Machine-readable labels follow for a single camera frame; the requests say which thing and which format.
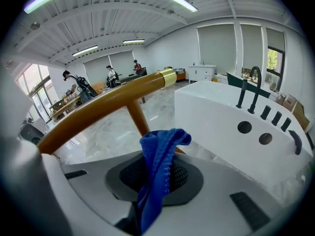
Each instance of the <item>blue cloth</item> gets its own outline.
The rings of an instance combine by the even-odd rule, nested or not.
[[[147,180],[138,194],[142,233],[160,214],[163,197],[169,193],[170,165],[176,145],[189,145],[190,142],[190,134],[175,128],[153,131],[140,139],[147,171]]]

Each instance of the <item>roller blind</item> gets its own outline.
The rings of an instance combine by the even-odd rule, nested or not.
[[[109,55],[114,70],[121,74],[119,78],[128,77],[129,74],[135,73],[132,51],[115,53]]]
[[[226,74],[236,69],[236,41],[234,25],[198,28],[200,63],[216,65],[216,73]]]
[[[268,46],[284,51],[284,33],[274,29],[267,30]]]
[[[100,81],[106,82],[108,76],[106,66],[108,65],[110,65],[108,56],[103,56],[84,63],[85,71],[91,85]]]
[[[262,34],[260,26],[241,25],[243,37],[243,67],[262,69]]]

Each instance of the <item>white bathtub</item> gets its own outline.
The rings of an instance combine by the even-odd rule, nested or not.
[[[240,88],[208,81],[176,90],[175,125],[190,133],[195,142],[259,183],[273,186],[297,173],[312,159],[310,144],[294,115],[265,97],[258,97],[253,115],[247,110],[253,92],[246,91],[242,108],[236,108],[240,92]],[[266,105],[271,111],[263,120],[260,115]],[[282,117],[274,126],[271,120],[277,111]],[[280,127],[287,117],[292,122],[283,132]],[[240,133],[237,128],[242,121],[252,125],[247,134]],[[295,154],[295,142],[288,130],[294,130],[302,140],[300,155]],[[272,141],[267,145],[259,142],[264,133],[272,135]]]

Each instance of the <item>drain hole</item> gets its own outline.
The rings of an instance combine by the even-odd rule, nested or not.
[[[272,135],[269,133],[264,133],[259,137],[259,142],[263,145],[267,145],[272,141]]]
[[[237,129],[242,134],[247,134],[252,130],[252,125],[248,121],[242,121],[237,125]]]

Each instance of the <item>black knob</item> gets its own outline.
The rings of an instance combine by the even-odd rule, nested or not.
[[[260,117],[263,120],[266,120],[267,116],[269,115],[270,110],[271,110],[271,108],[269,106],[266,106]]]
[[[282,116],[282,114],[279,111],[277,111],[277,113],[276,113],[274,119],[271,121],[271,123],[274,124],[275,126],[277,126],[278,121],[280,120],[281,116]]]
[[[238,103],[237,103],[237,105],[236,105],[237,108],[242,108],[242,103],[243,103],[243,100],[244,100],[244,95],[245,95],[245,92],[246,92],[246,87],[247,87],[247,80],[246,80],[246,79],[243,79],[243,85],[242,85],[242,90],[241,90],[240,98],[239,98]]]
[[[284,124],[281,126],[281,129],[282,129],[283,132],[286,131],[286,129],[289,127],[290,123],[291,123],[291,119],[288,117],[285,120]]]

